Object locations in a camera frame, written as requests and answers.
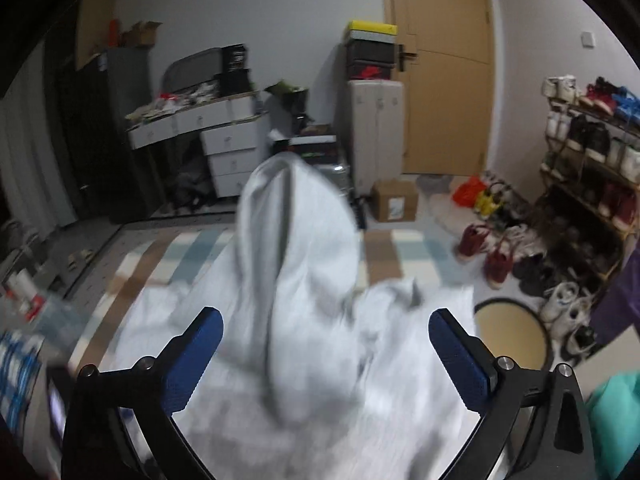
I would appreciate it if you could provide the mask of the black shoe box stack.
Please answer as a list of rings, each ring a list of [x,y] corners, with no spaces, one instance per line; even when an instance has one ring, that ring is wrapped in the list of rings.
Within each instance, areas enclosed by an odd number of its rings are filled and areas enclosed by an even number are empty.
[[[352,39],[346,47],[348,80],[391,80],[396,64],[396,46],[389,42]]]

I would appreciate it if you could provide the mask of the round beige stool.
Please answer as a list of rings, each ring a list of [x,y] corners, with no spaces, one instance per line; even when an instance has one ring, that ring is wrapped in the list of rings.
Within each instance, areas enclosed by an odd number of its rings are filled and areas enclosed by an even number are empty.
[[[550,370],[553,352],[548,330],[526,304],[489,298],[475,306],[478,336],[494,356],[510,356],[521,368]]]

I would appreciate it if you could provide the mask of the black wardrobe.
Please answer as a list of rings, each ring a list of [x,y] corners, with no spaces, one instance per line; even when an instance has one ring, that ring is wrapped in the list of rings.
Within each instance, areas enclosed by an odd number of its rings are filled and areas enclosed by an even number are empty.
[[[78,219],[149,218],[158,192],[148,158],[130,145],[127,119],[152,99],[148,52],[107,49],[78,70],[46,44],[43,90],[58,169]]]

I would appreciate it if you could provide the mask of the cardboard box on wardrobe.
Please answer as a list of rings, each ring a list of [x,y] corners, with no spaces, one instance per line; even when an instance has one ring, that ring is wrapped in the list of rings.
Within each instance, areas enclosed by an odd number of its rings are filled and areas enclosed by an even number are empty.
[[[156,44],[161,22],[137,22],[122,33],[122,45],[127,48],[152,48]]]

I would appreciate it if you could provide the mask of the teal garment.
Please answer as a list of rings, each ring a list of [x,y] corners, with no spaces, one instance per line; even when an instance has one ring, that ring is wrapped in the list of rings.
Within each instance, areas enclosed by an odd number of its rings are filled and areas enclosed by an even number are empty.
[[[586,408],[597,478],[617,479],[639,448],[639,373],[611,377]]]

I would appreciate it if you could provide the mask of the black red shoe box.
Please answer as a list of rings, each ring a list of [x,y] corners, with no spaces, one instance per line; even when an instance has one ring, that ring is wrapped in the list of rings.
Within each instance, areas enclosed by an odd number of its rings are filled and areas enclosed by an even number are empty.
[[[333,134],[323,136],[294,136],[288,141],[288,150],[310,164],[335,164],[340,150]]]

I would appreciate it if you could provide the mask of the light grey hoodie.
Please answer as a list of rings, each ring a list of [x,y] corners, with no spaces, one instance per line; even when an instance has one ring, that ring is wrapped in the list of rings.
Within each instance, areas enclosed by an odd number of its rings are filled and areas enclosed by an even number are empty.
[[[104,359],[155,356],[206,307],[224,336],[178,426],[219,479],[435,479],[470,424],[428,336],[469,286],[359,288],[360,239],[336,187],[290,154],[250,176],[229,244],[191,286],[145,289]]]

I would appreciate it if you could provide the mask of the wooden door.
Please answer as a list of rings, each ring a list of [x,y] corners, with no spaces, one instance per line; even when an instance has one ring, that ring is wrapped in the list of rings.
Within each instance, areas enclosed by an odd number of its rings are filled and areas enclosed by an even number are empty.
[[[405,172],[477,174],[494,104],[490,0],[385,0],[385,16],[405,86]]]

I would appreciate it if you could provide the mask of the wall light switch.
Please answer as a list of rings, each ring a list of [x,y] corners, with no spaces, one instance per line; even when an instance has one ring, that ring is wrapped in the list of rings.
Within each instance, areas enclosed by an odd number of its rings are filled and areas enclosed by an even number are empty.
[[[580,34],[580,41],[585,49],[594,49],[596,47],[596,37],[588,30]]]

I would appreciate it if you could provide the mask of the silver flat suitcase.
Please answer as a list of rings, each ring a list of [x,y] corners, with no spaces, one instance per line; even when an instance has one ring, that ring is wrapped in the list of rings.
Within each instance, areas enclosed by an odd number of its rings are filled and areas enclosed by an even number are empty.
[[[319,171],[323,177],[326,177],[340,192],[341,196],[346,200],[352,198],[354,186],[349,173],[349,166],[345,164],[318,164],[314,165],[314,169]]]

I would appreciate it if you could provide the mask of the yellow lid shoe box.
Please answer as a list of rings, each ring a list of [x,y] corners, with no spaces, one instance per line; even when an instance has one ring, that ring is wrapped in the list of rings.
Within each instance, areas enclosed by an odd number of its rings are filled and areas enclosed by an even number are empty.
[[[364,40],[394,44],[397,37],[397,26],[379,22],[351,20],[347,23],[343,41]]]

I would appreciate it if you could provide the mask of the blue plaid cloth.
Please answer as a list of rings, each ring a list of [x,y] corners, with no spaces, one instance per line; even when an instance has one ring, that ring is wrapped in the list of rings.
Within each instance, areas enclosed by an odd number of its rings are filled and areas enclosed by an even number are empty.
[[[19,330],[1,334],[1,416],[11,434],[21,439],[26,413],[40,371],[43,336]]]

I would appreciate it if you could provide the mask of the red plastic bag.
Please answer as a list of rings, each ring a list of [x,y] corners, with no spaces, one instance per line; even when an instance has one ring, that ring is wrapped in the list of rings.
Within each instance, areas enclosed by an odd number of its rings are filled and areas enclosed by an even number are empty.
[[[479,176],[471,176],[456,188],[451,199],[459,207],[473,208],[477,197],[484,193],[486,188],[487,185]]]

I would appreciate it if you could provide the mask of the purple bag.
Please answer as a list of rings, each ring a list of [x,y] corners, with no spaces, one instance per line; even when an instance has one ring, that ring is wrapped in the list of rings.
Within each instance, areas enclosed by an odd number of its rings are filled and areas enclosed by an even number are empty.
[[[606,346],[630,326],[639,330],[639,302],[640,254],[636,245],[591,315],[590,326],[596,333],[597,344]]]

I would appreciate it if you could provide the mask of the white drawer desk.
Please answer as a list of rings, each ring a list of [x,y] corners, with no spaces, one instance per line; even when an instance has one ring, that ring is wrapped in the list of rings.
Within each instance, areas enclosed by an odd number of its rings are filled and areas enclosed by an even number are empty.
[[[132,148],[200,136],[204,156],[220,198],[235,197],[252,172],[268,157],[270,119],[255,91],[183,107],[174,114],[135,126],[128,132]]]

